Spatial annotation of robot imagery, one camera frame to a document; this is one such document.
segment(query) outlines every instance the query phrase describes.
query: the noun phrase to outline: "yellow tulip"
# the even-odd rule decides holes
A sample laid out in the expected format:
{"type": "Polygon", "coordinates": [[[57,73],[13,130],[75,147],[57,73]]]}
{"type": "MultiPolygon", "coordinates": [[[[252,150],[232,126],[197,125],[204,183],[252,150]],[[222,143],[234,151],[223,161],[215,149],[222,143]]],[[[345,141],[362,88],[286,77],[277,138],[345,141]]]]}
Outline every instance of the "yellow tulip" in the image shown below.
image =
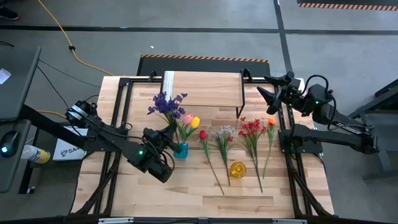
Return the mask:
{"type": "Polygon", "coordinates": [[[191,128],[196,129],[199,127],[199,124],[200,124],[200,119],[198,117],[194,117],[191,120],[191,128]]]}

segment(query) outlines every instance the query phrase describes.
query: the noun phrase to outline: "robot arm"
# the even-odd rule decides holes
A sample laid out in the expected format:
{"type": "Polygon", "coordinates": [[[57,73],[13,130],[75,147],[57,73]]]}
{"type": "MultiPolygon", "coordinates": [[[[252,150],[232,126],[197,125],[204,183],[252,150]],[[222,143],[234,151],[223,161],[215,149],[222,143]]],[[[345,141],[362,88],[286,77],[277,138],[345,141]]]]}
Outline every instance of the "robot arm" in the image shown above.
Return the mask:
{"type": "MultiPolygon", "coordinates": [[[[307,89],[308,81],[313,77],[322,76],[314,75],[310,77],[305,84],[305,89],[307,89]]],[[[332,95],[333,91],[328,89],[329,84],[325,77],[322,78],[326,81],[326,87],[315,84],[308,89],[305,96],[303,95],[305,89],[303,92],[299,90],[300,80],[294,78],[293,72],[288,72],[279,78],[264,78],[276,87],[281,86],[277,93],[271,93],[261,87],[257,87],[269,105],[268,114],[276,113],[281,103],[285,103],[301,112],[302,116],[309,116],[312,113],[312,119],[315,122],[328,125],[329,131],[318,131],[295,124],[290,134],[290,141],[293,144],[300,146],[304,141],[311,140],[349,146],[364,154],[372,154],[378,151],[377,145],[374,147],[374,138],[368,132],[368,127],[365,124],[339,113],[335,106],[329,104],[333,100],[336,105],[336,101],[332,95]],[[334,125],[336,128],[330,129],[330,125],[334,125]],[[333,132],[333,130],[338,128],[344,129],[351,134],[333,132]]]]}
{"type": "Polygon", "coordinates": [[[96,104],[78,101],[66,113],[67,120],[79,128],[88,128],[87,137],[78,147],[85,151],[121,151],[128,163],[142,172],[148,171],[161,182],[166,182],[173,169],[160,155],[166,147],[180,152],[180,148],[172,141],[176,126],[168,126],[161,131],[145,128],[143,137],[127,136],[127,130],[112,127],[102,122],[97,115],[96,104]],[[136,138],[142,144],[127,140],[136,138]]]}

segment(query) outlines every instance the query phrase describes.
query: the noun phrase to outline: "hazard stripe tape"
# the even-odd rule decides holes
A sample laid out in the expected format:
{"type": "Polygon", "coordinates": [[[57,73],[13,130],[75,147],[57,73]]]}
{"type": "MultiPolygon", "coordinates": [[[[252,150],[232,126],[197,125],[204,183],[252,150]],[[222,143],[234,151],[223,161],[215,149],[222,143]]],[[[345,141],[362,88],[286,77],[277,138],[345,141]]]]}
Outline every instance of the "hazard stripe tape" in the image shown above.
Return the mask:
{"type": "Polygon", "coordinates": [[[314,7],[319,9],[358,9],[358,10],[379,10],[379,11],[398,11],[397,6],[375,6],[358,4],[325,4],[325,3],[299,3],[300,7],[314,7]]]}
{"type": "Polygon", "coordinates": [[[182,59],[199,59],[199,60],[230,60],[238,62],[262,62],[268,63],[266,59],[254,59],[254,58],[229,58],[229,57],[206,57],[206,56],[184,56],[184,55],[152,55],[144,54],[141,58],[182,58],[182,59]]]}

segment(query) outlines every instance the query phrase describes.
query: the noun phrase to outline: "computer mouse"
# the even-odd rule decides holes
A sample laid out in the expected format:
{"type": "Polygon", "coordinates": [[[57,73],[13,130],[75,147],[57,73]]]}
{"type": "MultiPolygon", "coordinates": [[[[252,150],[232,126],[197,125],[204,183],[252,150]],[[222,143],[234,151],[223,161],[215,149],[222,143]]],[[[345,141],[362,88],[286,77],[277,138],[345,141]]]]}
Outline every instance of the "computer mouse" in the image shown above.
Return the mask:
{"type": "Polygon", "coordinates": [[[0,150],[3,157],[12,157],[17,153],[19,140],[18,131],[9,131],[0,140],[0,150]]]}

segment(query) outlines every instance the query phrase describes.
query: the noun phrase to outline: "concrete floor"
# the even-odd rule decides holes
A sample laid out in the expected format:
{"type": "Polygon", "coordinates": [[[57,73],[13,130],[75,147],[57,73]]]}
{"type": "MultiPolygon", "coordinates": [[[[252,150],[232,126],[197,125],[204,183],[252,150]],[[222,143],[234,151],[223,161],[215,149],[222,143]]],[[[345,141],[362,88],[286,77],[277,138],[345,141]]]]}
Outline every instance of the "concrete floor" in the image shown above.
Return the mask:
{"type": "MultiPolygon", "coordinates": [[[[278,28],[273,0],[43,2],[65,26],[278,28]]],[[[299,8],[293,0],[279,0],[279,4],[285,29],[398,30],[395,22],[398,12],[299,8]]],[[[55,24],[35,0],[15,0],[8,6],[22,18],[16,22],[0,21],[0,24],[55,24]]],[[[279,34],[69,32],[68,35],[80,58],[116,75],[136,74],[141,54],[266,58],[272,75],[286,72],[279,34]]],[[[348,114],[370,101],[375,91],[398,77],[396,35],[289,34],[286,39],[296,77],[326,76],[341,113],[348,114]]],[[[78,63],[61,32],[0,30],[0,40],[17,46],[39,45],[44,62],[86,82],[101,85],[104,74],[78,63]]],[[[42,63],[39,66],[70,105],[99,92],[98,88],[76,82],[42,63]]],[[[65,112],[65,106],[39,72],[35,74],[27,104],[37,110],[65,112]]],[[[337,215],[398,222],[398,181],[362,181],[363,175],[380,169],[377,155],[365,156],[348,147],[331,144],[323,144],[323,148],[337,215]]],[[[0,204],[8,205],[0,210],[0,220],[67,214],[73,202],[78,170],[77,164],[43,169],[38,174],[39,184],[34,195],[0,195],[0,204]]]]}

